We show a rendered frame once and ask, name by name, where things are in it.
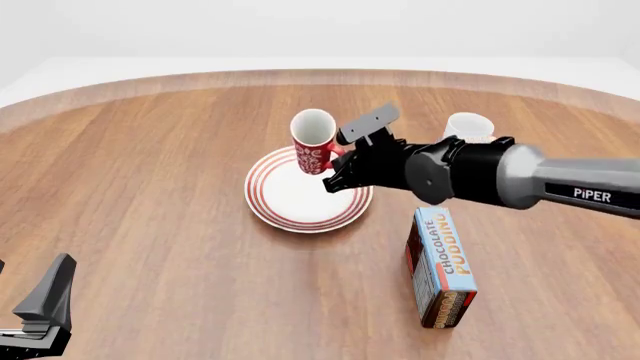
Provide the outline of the chocolate pudding box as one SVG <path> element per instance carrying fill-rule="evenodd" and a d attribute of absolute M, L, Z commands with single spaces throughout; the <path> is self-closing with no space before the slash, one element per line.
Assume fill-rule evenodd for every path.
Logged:
<path fill-rule="evenodd" d="M 415 210 L 405 255 L 421 325 L 457 326 L 478 289 L 449 209 Z"/>

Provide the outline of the red patterned mug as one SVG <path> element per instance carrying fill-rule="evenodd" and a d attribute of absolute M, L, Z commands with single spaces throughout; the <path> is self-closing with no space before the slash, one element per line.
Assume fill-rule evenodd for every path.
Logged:
<path fill-rule="evenodd" d="M 304 173 L 318 175 L 332 169 L 331 155 L 346 153 L 334 142 L 337 125 L 325 110 L 306 109 L 297 113 L 290 122 L 290 133 L 298 165 Z"/>

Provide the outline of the white plate with red rings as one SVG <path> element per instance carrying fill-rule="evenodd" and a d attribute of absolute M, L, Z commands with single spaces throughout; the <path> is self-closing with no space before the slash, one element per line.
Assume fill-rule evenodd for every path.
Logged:
<path fill-rule="evenodd" d="M 328 193 L 322 179 L 300 170 L 293 146 L 265 155 L 248 171 L 243 191 L 251 211 L 265 223 L 293 233 L 324 233 L 360 218 L 373 199 L 373 188 Z"/>

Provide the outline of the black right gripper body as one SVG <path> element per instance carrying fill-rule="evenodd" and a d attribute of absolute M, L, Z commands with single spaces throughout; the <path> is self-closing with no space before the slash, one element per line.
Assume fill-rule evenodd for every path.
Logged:
<path fill-rule="evenodd" d="M 415 144 L 392 135 L 361 137 L 348 162 L 348 187 L 407 188 L 405 163 L 415 149 Z"/>

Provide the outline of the white mug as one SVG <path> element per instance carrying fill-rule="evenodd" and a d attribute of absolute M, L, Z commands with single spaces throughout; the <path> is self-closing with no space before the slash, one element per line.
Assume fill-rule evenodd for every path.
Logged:
<path fill-rule="evenodd" d="M 477 113 L 454 113 L 447 119 L 442 139 L 455 136 L 467 143 L 491 143 L 494 124 Z"/>

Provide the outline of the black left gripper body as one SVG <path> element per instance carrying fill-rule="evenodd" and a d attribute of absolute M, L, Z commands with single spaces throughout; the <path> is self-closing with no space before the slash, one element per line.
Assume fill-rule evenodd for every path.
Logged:
<path fill-rule="evenodd" d="M 62 356 L 71 332 L 61 326 L 36 323 L 23 329 L 0 329 L 0 360 L 31 360 Z"/>

